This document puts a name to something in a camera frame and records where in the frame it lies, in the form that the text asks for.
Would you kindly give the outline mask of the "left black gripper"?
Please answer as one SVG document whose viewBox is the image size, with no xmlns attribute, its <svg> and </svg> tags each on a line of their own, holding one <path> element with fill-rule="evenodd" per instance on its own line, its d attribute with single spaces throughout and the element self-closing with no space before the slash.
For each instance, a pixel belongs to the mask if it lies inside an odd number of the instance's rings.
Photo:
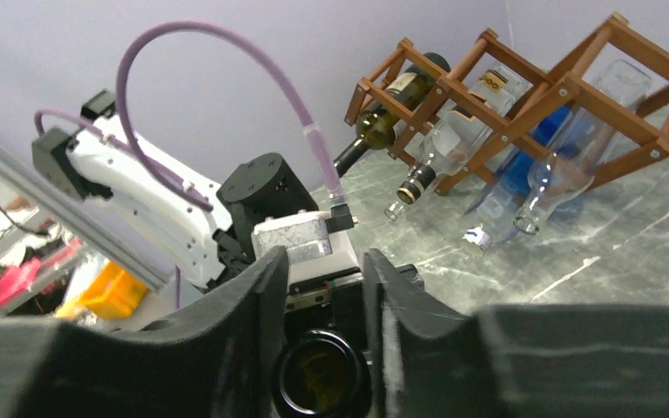
<svg viewBox="0 0 669 418">
<path fill-rule="evenodd" d="M 339 334 L 354 349 L 369 352 L 362 281 L 361 269 L 350 267 L 291 285 L 285 305 L 283 347 L 297 343 L 308 331 L 322 329 Z"/>
</svg>

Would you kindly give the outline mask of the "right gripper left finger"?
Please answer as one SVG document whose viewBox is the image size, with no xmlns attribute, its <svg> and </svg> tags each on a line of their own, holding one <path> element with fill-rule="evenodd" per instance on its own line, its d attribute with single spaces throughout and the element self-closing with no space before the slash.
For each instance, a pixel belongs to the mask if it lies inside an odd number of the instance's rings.
<svg viewBox="0 0 669 418">
<path fill-rule="evenodd" d="M 140 331 L 0 319 L 0 417 L 268 417 L 287 276 L 276 247 Z"/>
</svg>

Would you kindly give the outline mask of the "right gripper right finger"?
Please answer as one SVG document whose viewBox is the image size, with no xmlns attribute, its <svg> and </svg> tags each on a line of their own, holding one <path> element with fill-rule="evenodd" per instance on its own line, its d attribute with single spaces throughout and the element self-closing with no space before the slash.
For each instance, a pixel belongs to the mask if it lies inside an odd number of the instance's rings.
<svg viewBox="0 0 669 418">
<path fill-rule="evenodd" d="M 376 249 L 362 268 L 378 417 L 669 417 L 669 306 L 461 314 Z"/>
</svg>

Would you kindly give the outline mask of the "olive wine bottle black top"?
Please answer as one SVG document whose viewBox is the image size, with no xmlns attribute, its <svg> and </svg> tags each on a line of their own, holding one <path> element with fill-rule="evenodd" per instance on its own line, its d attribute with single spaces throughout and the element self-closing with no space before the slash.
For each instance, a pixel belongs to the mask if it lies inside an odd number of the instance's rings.
<svg viewBox="0 0 669 418">
<path fill-rule="evenodd" d="M 271 397 L 280 417 L 366 417 L 372 400 L 368 364 L 339 334 L 307 331 L 278 356 Z"/>
</svg>

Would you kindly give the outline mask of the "blue square Blue Dash bottle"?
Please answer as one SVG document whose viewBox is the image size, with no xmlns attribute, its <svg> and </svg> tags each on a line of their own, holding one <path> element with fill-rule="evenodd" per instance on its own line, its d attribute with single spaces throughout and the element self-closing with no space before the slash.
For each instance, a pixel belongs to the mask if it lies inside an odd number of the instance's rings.
<svg viewBox="0 0 669 418">
<path fill-rule="evenodd" d="M 576 135 L 580 132 L 571 109 L 563 106 L 530 132 L 540 145 L 549 147 L 547 155 L 533 158 L 513 145 L 493 180 L 465 213 L 469 228 L 462 243 L 484 254 L 519 233 L 539 234 L 553 211 L 592 181 L 579 162 Z"/>
</svg>

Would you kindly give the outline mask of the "dark green wine bottle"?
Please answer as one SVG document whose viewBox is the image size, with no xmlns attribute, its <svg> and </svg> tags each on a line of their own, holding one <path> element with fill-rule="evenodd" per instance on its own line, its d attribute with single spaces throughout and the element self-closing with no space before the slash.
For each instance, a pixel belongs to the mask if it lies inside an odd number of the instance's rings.
<svg viewBox="0 0 669 418">
<path fill-rule="evenodd" d="M 436 79 L 415 64 L 409 66 L 386 88 L 385 92 L 409 111 L 426 98 Z M 371 103 L 355 121 L 355 139 L 335 159 L 334 168 L 341 178 L 366 152 L 382 150 L 394 144 L 395 125 L 401 118 L 378 101 Z"/>
</svg>

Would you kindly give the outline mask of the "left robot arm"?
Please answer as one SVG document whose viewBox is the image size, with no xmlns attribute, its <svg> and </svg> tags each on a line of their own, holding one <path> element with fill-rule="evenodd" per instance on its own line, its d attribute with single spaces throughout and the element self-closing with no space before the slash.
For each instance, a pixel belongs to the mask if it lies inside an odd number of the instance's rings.
<svg viewBox="0 0 669 418">
<path fill-rule="evenodd" d="M 31 144 L 34 168 L 56 189 L 105 203 L 202 291 L 284 246 L 292 265 L 286 339 L 325 329 L 355 350 L 368 349 L 362 274 L 339 227 L 344 216 L 317 205 L 281 155 L 261 155 L 217 183 L 158 148 L 139 161 L 110 91 L 85 103 L 77 123 L 75 132 L 39 127 Z"/>
</svg>

